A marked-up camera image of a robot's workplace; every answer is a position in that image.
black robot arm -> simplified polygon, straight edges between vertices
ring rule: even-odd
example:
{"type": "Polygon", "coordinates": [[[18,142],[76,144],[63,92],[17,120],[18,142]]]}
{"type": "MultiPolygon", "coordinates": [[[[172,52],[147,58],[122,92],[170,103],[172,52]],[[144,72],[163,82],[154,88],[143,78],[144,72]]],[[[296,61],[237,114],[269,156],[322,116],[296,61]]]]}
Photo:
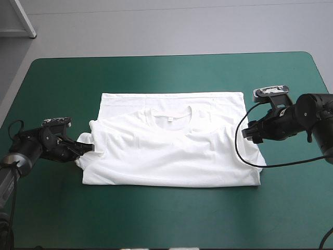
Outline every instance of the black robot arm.
{"type": "Polygon", "coordinates": [[[19,132],[11,137],[12,146],[1,160],[0,167],[0,208],[3,208],[14,188],[14,174],[17,180],[30,173],[39,158],[66,163],[76,160],[88,151],[94,150],[93,144],[73,141],[66,135],[71,126],[71,118],[54,118],[43,121],[40,128],[24,131],[23,121],[19,132]]]}
{"type": "MultiPolygon", "coordinates": [[[[254,102],[270,103],[271,109],[260,120],[250,121],[242,130],[243,137],[258,144],[263,139],[281,141],[306,131],[308,142],[313,134],[323,155],[333,155],[333,95],[303,94],[293,104],[288,92],[284,85],[254,90],[254,102]]],[[[333,158],[326,160],[333,164],[333,158]]]]}

green table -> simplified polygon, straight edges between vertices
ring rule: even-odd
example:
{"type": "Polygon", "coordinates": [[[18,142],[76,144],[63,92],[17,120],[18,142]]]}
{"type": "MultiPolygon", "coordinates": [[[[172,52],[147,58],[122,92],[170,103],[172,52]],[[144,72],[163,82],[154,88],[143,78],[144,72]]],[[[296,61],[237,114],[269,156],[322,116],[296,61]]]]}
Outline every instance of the green table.
{"type": "MultiPolygon", "coordinates": [[[[279,84],[290,87],[294,101],[327,93],[305,52],[38,59],[0,130],[0,153],[10,146],[8,124],[18,118],[29,129],[70,116],[70,137],[89,132],[103,92],[242,91],[249,108],[253,89],[279,84]]],[[[262,117],[263,106],[250,119],[262,117]]],[[[305,133],[260,149],[268,164],[321,155],[305,133]]],[[[41,159],[18,183],[16,247],[318,247],[333,225],[332,178],[333,166],[321,160],[266,169],[260,187],[90,186],[73,162],[41,159]]]]}

folded t-shirt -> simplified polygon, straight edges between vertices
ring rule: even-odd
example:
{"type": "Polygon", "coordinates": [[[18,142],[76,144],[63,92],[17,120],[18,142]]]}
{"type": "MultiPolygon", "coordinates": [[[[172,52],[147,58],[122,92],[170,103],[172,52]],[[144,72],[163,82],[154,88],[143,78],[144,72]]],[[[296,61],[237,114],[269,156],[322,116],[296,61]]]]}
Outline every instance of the folded t-shirt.
{"type": "MultiPolygon", "coordinates": [[[[89,123],[92,132],[78,139],[95,144],[76,161],[83,183],[260,185],[261,169],[244,164],[234,149],[244,114],[238,92],[103,94],[98,119],[89,123]]],[[[238,147],[246,160],[265,164],[258,147],[241,135],[238,147]]]]}

black cable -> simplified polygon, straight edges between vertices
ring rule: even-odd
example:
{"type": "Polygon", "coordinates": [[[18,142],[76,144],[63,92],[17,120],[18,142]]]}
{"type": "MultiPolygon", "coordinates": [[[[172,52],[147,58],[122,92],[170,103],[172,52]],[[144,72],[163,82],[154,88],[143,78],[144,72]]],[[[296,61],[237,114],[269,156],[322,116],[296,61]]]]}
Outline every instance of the black cable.
{"type": "Polygon", "coordinates": [[[327,238],[333,233],[333,228],[331,228],[325,235],[324,237],[322,238],[322,241],[319,245],[319,248],[318,249],[323,249],[324,247],[324,244],[325,244],[325,241],[327,240],[327,238]]]}
{"type": "Polygon", "coordinates": [[[326,158],[332,158],[333,157],[333,156],[319,156],[319,157],[315,157],[315,158],[308,159],[308,160],[300,160],[300,161],[294,161],[294,162],[291,162],[291,163],[289,162],[289,163],[274,164],[274,165],[256,165],[256,164],[253,164],[253,163],[250,163],[250,162],[244,160],[241,157],[241,155],[240,155],[240,153],[238,151],[238,148],[237,148],[237,134],[238,134],[238,130],[239,130],[239,127],[240,127],[241,123],[245,120],[245,118],[248,116],[248,114],[253,109],[255,109],[256,107],[258,107],[261,104],[263,104],[263,103],[257,103],[252,108],[250,108],[249,111],[247,111],[247,113],[245,114],[245,116],[241,119],[241,121],[239,122],[239,124],[238,124],[238,126],[236,128],[236,132],[235,132],[235,150],[236,150],[236,153],[237,153],[239,159],[241,159],[245,164],[253,166],[253,167],[256,167],[256,168],[275,168],[275,167],[283,167],[283,166],[296,165],[296,164],[301,164],[301,163],[310,163],[310,162],[315,161],[315,160],[321,160],[321,159],[326,159],[326,158]]]}
{"type": "Polygon", "coordinates": [[[9,138],[10,138],[11,140],[13,140],[13,138],[12,138],[11,135],[10,135],[10,128],[11,128],[11,126],[13,126],[13,125],[14,125],[16,122],[18,122],[18,121],[21,122],[21,127],[20,127],[18,133],[22,132],[23,129],[24,129],[24,121],[22,121],[22,120],[15,120],[15,121],[13,121],[12,123],[10,123],[9,126],[8,126],[8,135],[9,135],[9,138]]]}

neckline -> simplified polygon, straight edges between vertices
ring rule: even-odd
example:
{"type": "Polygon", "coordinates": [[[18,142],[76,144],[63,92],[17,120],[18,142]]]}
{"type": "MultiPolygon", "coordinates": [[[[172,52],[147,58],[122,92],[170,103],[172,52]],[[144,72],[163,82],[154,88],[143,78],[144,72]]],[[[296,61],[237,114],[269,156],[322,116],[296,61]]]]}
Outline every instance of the neckline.
{"type": "Polygon", "coordinates": [[[191,129],[193,127],[193,123],[194,120],[197,117],[197,111],[195,109],[193,109],[192,106],[187,106],[184,110],[182,110],[181,112],[174,112],[174,111],[159,111],[156,110],[154,108],[150,108],[150,109],[146,109],[146,119],[147,119],[147,123],[150,127],[154,128],[155,130],[159,131],[159,132],[163,132],[163,133],[189,133],[191,132],[191,129]],[[160,126],[158,126],[153,117],[154,116],[163,116],[163,117],[174,117],[174,118],[181,118],[181,117],[185,117],[191,115],[191,118],[189,120],[189,122],[187,123],[186,126],[184,126],[181,129],[178,130],[168,130],[168,129],[164,129],[160,126]]]}

